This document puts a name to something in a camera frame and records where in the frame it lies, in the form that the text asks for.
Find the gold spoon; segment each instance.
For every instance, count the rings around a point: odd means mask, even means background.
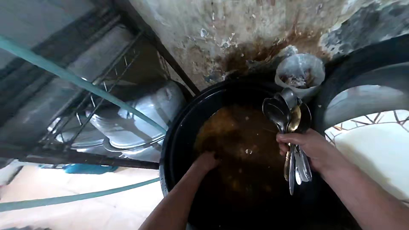
[[[287,133],[294,132],[298,128],[300,121],[301,121],[301,109],[299,106],[296,106],[291,111],[291,121],[288,124]],[[290,174],[289,173],[289,170],[290,170],[289,162],[290,162],[291,157],[294,157],[294,154],[291,155],[290,152],[287,152],[285,156],[285,163],[284,163],[284,178],[286,181],[288,181],[289,174]]]

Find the concrete wall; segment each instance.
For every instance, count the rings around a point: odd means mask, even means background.
[[[407,0],[130,0],[199,89],[287,45],[324,61],[409,31]]]

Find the bundle of spoons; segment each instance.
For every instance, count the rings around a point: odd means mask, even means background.
[[[311,126],[311,113],[308,106],[297,98],[290,88],[276,93],[274,98],[266,98],[262,107],[264,115],[277,125],[280,133],[305,133]],[[296,144],[289,144],[284,164],[284,178],[289,183],[290,194],[294,193],[297,182],[312,180],[310,164],[307,155]]]

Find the white container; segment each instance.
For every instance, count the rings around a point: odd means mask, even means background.
[[[304,76],[309,72],[312,77],[311,87],[299,89],[284,83],[280,76]],[[308,101],[315,93],[325,79],[325,70],[322,61],[311,54],[295,54],[284,59],[276,70],[275,83],[284,88],[291,88],[294,93],[303,101]]]

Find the plastic bag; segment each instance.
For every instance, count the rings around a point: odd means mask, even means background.
[[[291,88],[299,98],[308,101],[324,79],[324,65],[319,58],[311,54],[295,54],[278,65],[274,80],[277,85]]]

